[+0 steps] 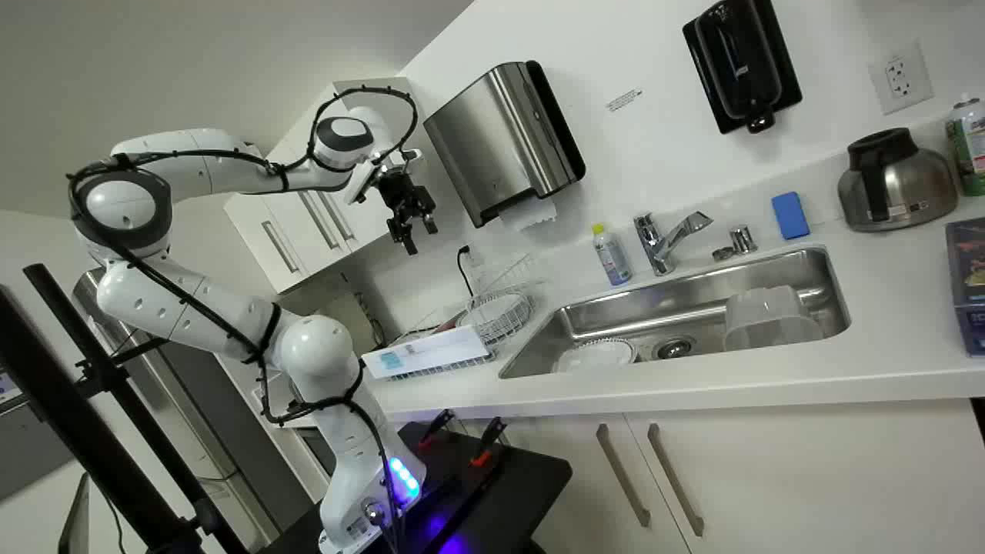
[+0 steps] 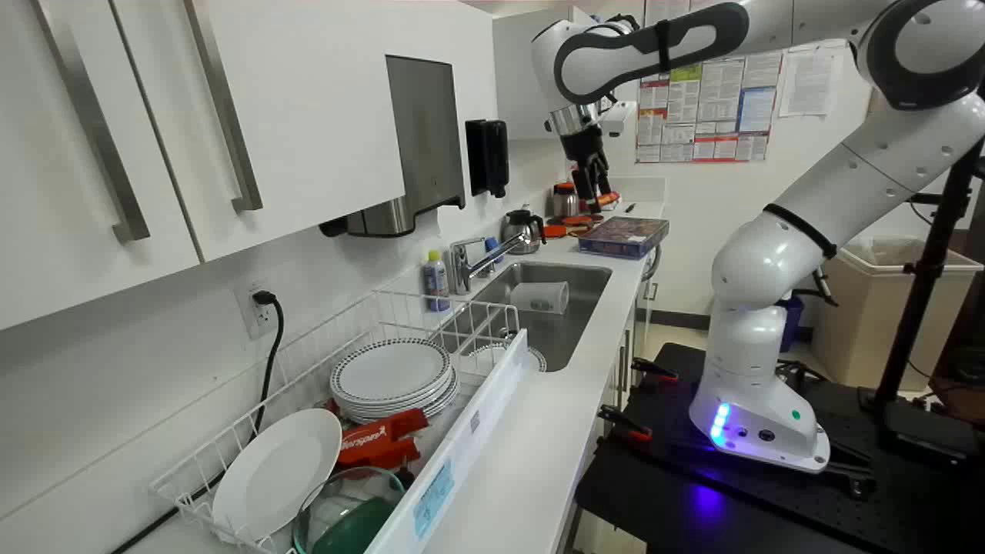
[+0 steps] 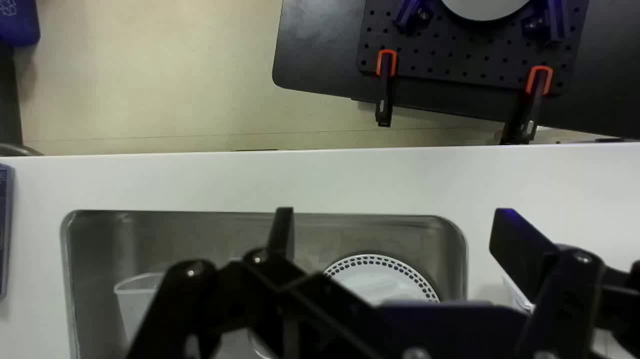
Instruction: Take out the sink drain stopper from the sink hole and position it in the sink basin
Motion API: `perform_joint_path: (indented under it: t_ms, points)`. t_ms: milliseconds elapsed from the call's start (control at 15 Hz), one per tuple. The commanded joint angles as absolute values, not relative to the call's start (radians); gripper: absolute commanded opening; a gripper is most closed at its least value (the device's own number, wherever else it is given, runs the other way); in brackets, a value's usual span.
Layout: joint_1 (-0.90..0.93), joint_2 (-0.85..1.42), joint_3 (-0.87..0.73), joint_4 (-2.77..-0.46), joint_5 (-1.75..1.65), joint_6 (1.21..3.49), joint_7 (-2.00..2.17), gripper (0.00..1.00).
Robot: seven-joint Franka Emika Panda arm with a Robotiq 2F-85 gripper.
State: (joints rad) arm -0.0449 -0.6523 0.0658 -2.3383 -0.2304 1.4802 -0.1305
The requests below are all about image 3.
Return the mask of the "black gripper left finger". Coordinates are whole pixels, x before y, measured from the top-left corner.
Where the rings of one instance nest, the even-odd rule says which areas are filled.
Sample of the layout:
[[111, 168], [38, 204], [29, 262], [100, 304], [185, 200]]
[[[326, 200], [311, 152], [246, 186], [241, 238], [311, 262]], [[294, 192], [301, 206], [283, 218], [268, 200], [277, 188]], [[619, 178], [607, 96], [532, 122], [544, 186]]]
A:
[[279, 208], [265, 248], [222, 270], [173, 266], [126, 359], [213, 359], [231, 332], [248, 330], [280, 359], [380, 359], [379, 314], [322, 274], [294, 262], [294, 210]]

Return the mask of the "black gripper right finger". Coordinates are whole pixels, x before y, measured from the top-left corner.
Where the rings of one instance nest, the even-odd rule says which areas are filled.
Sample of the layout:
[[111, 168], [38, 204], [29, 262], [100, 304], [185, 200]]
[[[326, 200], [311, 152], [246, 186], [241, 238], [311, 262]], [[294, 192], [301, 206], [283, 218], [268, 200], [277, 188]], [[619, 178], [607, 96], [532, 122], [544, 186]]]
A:
[[488, 250], [535, 306], [516, 346], [521, 358], [591, 359], [596, 330], [640, 358], [640, 262], [628, 272], [609, 268], [592, 252], [555, 244], [510, 208], [495, 212]]

